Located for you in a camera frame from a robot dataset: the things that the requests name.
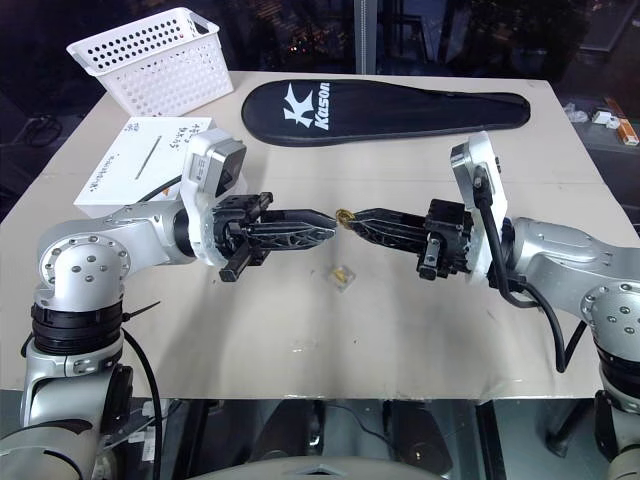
black racket cover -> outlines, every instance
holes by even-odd
[[[517,128],[531,115],[514,93],[422,90],[370,80],[280,80],[245,99],[257,139],[286,147]]]

beige tabletop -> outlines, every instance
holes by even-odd
[[[360,142],[320,148],[264,144],[246,131],[240,107],[256,86],[310,74],[234,72],[235,92],[189,115],[213,116],[242,139],[253,192],[272,208],[333,214],[384,207],[425,215],[432,198],[460,201],[449,167],[466,135]],[[326,75],[324,78],[338,78]],[[501,159],[508,215],[583,229],[605,242],[639,246],[547,82],[371,77],[427,89],[523,95],[531,119],[490,132]],[[73,200],[128,115],[106,95],[53,157],[0,227],[0,387],[20,389],[19,347],[30,330],[36,243],[50,226],[83,214]],[[126,284],[129,311],[161,300],[128,326],[156,372],[163,396],[209,398],[589,397],[600,387],[589,335],[568,371],[553,368],[546,319],[517,310],[461,275],[420,280],[413,255],[341,230],[306,252],[273,253],[235,284],[200,263],[155,267]],[[334,266],[356,274],[340,293]],[[560,312],[565,338],[577,319]],[[133,354],[135,393],[147,395]]]

white plastic basket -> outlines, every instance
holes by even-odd
[[[174,8],[67,51],[130,115],[177,116],[233,91],[218,30],[191,10]]]

white logo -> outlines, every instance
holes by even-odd
[[[284,119],[295,120],[296,124],[302,123],[305,127],[309,128],[311,120],[313,119],[304,117],[303,115],[309,111],[313,112],[313,103],[311,102],[312,95],[313,91],[309,92],[309,95],[307,95],[307,98],[305,98],[303,102],[299,102],[293,94],[291,83],[289,83],[289,91],[287,92],[287,96],[284,97],[284,100],[289,104],[293,112],[284,108]]]
[[[296,96],[293,94],[293,88],[289,83],[289,90],[287,96],[284,97],[285,102],[289,104],[291,110],[283,109],[285,120],[295,120],[296,125],[302,123],[305,127],[309,128],[311,122],[315,120],[314,125],[323,130],[329,130],[329,95],[330,95],[330,83],[320,83],[320,90],[318,91],[318,111],[315,112],[314,118],[305,117],[307,112],[313,112],[313,90],[309,92],[307,98],[304,101],[299,102]]]

orange object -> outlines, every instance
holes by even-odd
[[[616,114],[618,120],[620,120],[620,126],[618,127],[618,136],[622,143],[629,146],[638,145],[638,134],[635,132],[629,120],[625,116],[624,112],[613,98],[605,97],[605,102],[609,105],[609,108]]]

